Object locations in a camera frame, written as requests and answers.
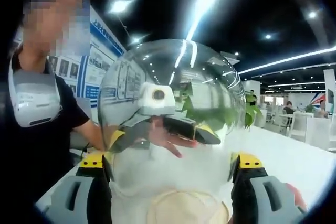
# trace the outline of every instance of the black t-shirt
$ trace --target black t-shirt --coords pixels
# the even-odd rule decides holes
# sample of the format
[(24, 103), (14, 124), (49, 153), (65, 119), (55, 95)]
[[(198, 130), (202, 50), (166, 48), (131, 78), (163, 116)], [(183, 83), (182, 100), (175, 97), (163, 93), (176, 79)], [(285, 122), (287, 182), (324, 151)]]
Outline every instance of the black t-shirt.
[(290, 107), (284, 107), (284, 110), (287, 113), (287, 115), (293, 115), (294, 114), (294, 110), (291, 109)]
[(256, 102), (257, 102), (257, 96), (254, 94), (253, 97), (256, 99), (254, 102), (250, 102), (250, 105), (256, 105)]
[[(16, 57), (13, 58), (13, 64), (16, 68), (20, 67)], [(7, 82), (8, 86), (9, 61), (6, 68), (1, 69), (0, 81)], [(64, 80), (56, 76), (56, 83), (62, 110), (51, 122), (32, 127), (23, 128), (17, 124), (9, 91), (6, 94), (7, 135), (4, 136), (4, 133), (0, 132), (1, 142), (2, 147), (13, 152), (12, 164), (18, 166), (9, 179), (22, 179), (23, 193), (32, 201), (37, 201), (72, 168), (69, 153), (70, 132), (74, 127), (81, 126), (89, 120), (78, 107), (72, 89)]]

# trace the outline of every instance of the white table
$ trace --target white table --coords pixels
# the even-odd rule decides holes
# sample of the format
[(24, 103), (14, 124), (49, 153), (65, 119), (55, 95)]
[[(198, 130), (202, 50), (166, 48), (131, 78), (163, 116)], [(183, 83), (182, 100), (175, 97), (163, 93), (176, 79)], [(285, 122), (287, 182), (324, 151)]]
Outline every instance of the white table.
[[(336, 167), (336, 154), (318, 149), (286, 136), (252, 126), (246, 133), (242, 151), (256, 155), (269, 175), (297, 187), (310, 209), (322, 195)], [(77, 167), (64, 177), (75, 175)], [(63, 178), (37, 202), (44, 211), (50, 196)]]
[(282, 118), (293, 118), (294, 117), (293, 114), (281, 114), (279, 116), (282, 117)]

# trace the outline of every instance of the camera lens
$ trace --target camera lens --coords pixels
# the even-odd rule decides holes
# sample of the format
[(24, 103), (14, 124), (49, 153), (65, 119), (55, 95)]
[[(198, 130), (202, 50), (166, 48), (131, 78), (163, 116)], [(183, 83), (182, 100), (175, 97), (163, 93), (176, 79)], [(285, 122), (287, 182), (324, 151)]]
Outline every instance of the camera lens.
[(164, 99), (164, 92), (162, 90), (156, 90), (153, 93), (153, 97), (155, 100), (162, 100)]

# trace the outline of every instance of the human hand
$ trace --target human hand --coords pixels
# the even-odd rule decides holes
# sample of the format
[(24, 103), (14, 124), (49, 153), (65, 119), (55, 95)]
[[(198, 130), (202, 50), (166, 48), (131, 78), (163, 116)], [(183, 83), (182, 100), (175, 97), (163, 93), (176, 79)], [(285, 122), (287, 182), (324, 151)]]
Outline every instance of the human hand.
[[(298, 207), (300, 207), (303, 211), (307, 211), (307, 206), (305, 204), (305, 201), (303, 200), (303, 197), (302, 197), (300, 191), (297, 188), (295, 188), (294, 186), (292, 186), (291, 184), (289, 184), (289, 183), (285, 183), (285, 185), (294, 194), (294, 196), (295, 196), (295, 205), (298, 206)], [(230, 221), (228, 222), (228, 224), (233, 224), (234, 223), (234, 221), (233, 221), (234, 214), (235, 213), (233, 213), (233, 215), (232, 215)]]
[(160, 116), (152, 117), (148, 140), (154, 145), (161, 146), (167, 149), (176, 157), (182, 157), (182, 154), (178, 151), (175, 145), (188, 148), (194, 148), (197, 146), (196, 140), (191, 140), (178, 135), (170, 134), (167, 129), (163, 127), (163, 120)]

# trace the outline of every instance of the blue sign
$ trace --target blue sign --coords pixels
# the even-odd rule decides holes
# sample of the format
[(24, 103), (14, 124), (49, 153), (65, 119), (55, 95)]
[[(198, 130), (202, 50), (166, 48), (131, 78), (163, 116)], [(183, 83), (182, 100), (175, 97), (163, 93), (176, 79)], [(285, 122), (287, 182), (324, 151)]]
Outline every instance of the blue sign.
[(99, 87), (98, 86), (89, 86), (86, 85), (85, 88), (85, 97), (90, 99), (97, 99), (99, 93)]
[(93, 25), (91, 26), (91, 34), (93, 34), (96, 38), (100, 40), (100, 42), (102, 42), (107, 48), (110, 49), (109, 45), (106, 45), (105, 41), (101, 40), (102, 35), (117, 50), (117, 52), (115, 50), (112, 50), (115, 55), (117, 55), (117, 57), (121, 56), (124, 53), (122, 48), (118, 45), (117, 42), (114, 41), (112, 36), (109, 34), (108, 31), (106, 31), (102, 24), (100, 24), (96, 19), (91, 24)]

